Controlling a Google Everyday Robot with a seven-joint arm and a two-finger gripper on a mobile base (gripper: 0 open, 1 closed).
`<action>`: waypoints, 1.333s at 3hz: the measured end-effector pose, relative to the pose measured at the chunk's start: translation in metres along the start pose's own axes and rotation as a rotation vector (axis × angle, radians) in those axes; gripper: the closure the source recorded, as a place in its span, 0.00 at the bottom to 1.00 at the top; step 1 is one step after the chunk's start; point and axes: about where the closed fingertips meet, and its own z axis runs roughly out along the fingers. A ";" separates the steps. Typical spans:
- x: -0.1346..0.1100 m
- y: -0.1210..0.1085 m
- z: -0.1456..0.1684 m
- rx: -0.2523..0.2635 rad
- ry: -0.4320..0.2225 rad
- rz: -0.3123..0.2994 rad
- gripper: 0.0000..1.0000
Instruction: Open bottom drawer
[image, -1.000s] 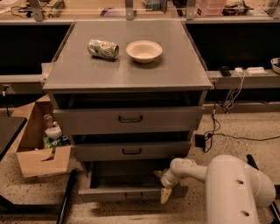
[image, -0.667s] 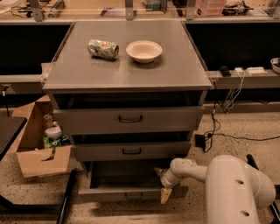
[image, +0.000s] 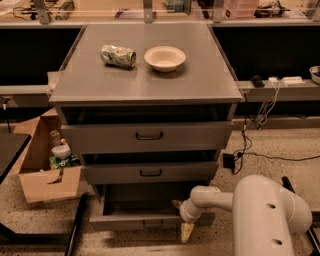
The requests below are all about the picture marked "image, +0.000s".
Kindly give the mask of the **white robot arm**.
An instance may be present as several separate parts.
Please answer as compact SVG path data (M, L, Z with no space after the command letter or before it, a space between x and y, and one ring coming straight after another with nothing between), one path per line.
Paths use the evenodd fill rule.
M242 178L232 193L196 186L188 199L173 205L182 218L182 242L189 240L194 223L206 210L231 212L234 256L295 256L291 236L306 233L313 220L302 197L260 175Z

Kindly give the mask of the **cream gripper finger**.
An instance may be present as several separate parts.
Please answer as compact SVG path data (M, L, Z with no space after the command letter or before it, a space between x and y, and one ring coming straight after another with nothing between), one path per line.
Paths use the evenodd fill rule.
M181 224L181 242L186 243L191 237L194 228L193 223L184 222Z

